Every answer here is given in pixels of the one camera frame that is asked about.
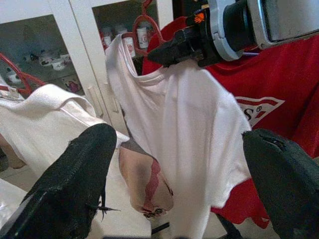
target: cabinet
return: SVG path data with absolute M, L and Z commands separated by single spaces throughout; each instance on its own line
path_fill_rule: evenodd
M 85 95 L 97 115 L 110 122 L 69 2 L 3 0 L 0 8 L 0 51 L 23 71 L 42 81 L 67 90 L 70 90 L 69 82 L 78 84 L 78 89 L 73 91 Z M 41 51 L 51 59 L 68 53 L 72 62 L 66 64 L 65 69 L 55 71 L 50 65 L 41 66 L 37 59 L 28 59 L 30 53 L 40 56 Z M 1 62 L 0 76 L 6 79 L 8 71 L 10 69 Z M 20 86 L 19 83 L 7 83 Z
M 0 52 L 20 68 L 41 80 L 70 90 L 69 79 L 78 78 L 97 115 L 115 129 L 127 133 L 121 108 L 108 86 L 105 55 L 99 29 L 124 24 L 130 29 L 141 13 L 143 0 L 2 0 L 0 2 Z M 153 1 L 150 15 L 160 28 L 173 20 L 171 0 Z M 71 63 L 61 71 L 30 60 L 41 51 L 54 58 L 68 53 Z M 10 69 L 0 63 L 0 76 Z M 19 87 L 19 83 L 10 83 Z

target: red clothes hanger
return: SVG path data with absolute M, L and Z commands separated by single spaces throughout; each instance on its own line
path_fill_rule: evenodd
M 126 32 L 122 35 L 122 38 L 126 38 L 126 37 L 131 37 L 133 38 L 133 42 L 134 42 L 134 48 L 135 48 L 135 52 L 143 55 L 143 56 L 147 56 L 148 53 L 146 51 L 143 51 L 140 49 L 139 47 L 139 40 L 138 40 L 138 37 L 137 37 L 137 28 L 139 26 L 139 24 L 142 22 L 142 21 L 148 21 L 155 33 L 158 35 L 158 39 L 159 39 L 159 44 L 162 45 L 163 43 L 165 43 L 166 41 L 163 39 L 162 35 L 161 35 L 161 32 L 160 32 L 160 28 L 159 26 L 157 25 L 157 23 L 153 20 L 153 18 L 151 18 L 150 16 L 148 16 L 147 14 L 147 11 L 146 9 L 148 8 L 148 6 L 151 4 L 152 0 L 145 0 L 143 3 L 142 3 L 142 15 L 138 16 L 136 19 L 135 19 L 135 22 L 133 24 L 133 30 L 132 32 Z
M 16 65 L 14 65 L 14 63 L 12 61 L 10 61 L 6 56 L 4 56 L 2 53 L 0 53 L 0 60 L 3 60 L 5 63 L 7 63 L 15 72 L 16 75 L 20 78 L 20 80 L 22 81 L 22 83 L 24 84 L 25 89 L 23 88 L 17 88 L 17 91 L 22 94 L 22 95 L 30 95 L 32 93 L 32 88 L 30 86 L 30 84 L 28 83 L 28 80 L 36 83 L 39 86 L 43 86 L 45 85 L 45 83 L 43 81 L 41 81 L 40 79 L 20 71 Z M 0 90 L 2 91 L 9 91 L 9 88 L 7 86 L 1 86 L 0 85 Z

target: red t-shirt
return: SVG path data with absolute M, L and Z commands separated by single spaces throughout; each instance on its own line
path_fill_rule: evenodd
M 185 17 L 180 17 L 161 33 L 171 40 L 184 27 Z M 158 44 L 155 35 L 148 51 Z M 160 66 L 145 58 L 143 74 Z M 272 130 L 297 142 L 311 157 L 319 156 L 319 36 L 206 69 L 236 97 L 253 128 Z M 211 211 L 236 224 L 248 217 L 262 228 L 269 223 L 251 179 L 232 190 L 224 208 Z

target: floor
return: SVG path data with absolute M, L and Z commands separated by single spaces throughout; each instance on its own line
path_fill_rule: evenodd
M 5 165 L 5 158 L 0 158 L 0 168 L 1 165 Z M 28 191 L 32 187 L 32 185 L 36 181 L 36 176 L 33 174 L 33 172 L 30 170 L 28 166 L 24 166 L 21 169 L 12 169 L 8 168 L 5 171 L 0 172 L 0 178 L 14 184 L 21 189 Z M 125 205 L 125 210 L 131 210 L 130 205 Z M 102 238 L 102 235 L 105 235 L 107 231 L 110 229 L 111 223 L 116 223 L 111 217 L 109 221 L 101 220 L 99 219 L 101 215 L 97 215 L 97 219 L 94 220 L 92 223 L 92 232 L 88 236 L 89 239 L 99 239 Z M 138 222 L 136 225 L 142 225 L 143 222 Z M 251 220 L 247 219 L 244 223 L 240 225 L 236 225 L 238 230 L 241 232 L 242 236 L 245 239 L 280 239 L 279 236 L 273 231 L 272 226 L 269 225 L 268 228 L 265 230 L 259 228 L 256 226 Z M 132 232 L 132 229 L 127 229 L 127 233 L 125 236 L 129 236 L 129 233 Z M 157 235 L 156 237 L 152 237 L 153 239 L 160 239 L 165 235 L 165 230 L 162 231 L 161 235 Z M 218 221 L 217 217 L 214 214 L 211 214 L 211 217 L 208 222 L 208 226 L 204 235 L 204 238 L 206 239 L 217 239 L 221 236 L 225 235 L 225 230 L 223 229 L 222 225 Z

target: white garment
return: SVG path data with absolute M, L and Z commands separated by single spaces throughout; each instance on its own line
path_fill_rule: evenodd
M 39 177 L 86 128 L 105 123 L 83 97 L 44 85 L 23 102 L 0 98 L 0 134 Z M 118 143 L 129 138 L 118 132 Z
M 172 238 L 202 238 L 210 206 L 222 208 L 250 177 L 241 135 L 248 121 L 233 95 L 192 60 L 137 76 L 118 36 L 106 67 L 132 137 L 159 161 L 174 192 L 163 217 Z
M 26 192 L 0 179 L 0 229 L 17 210 Z

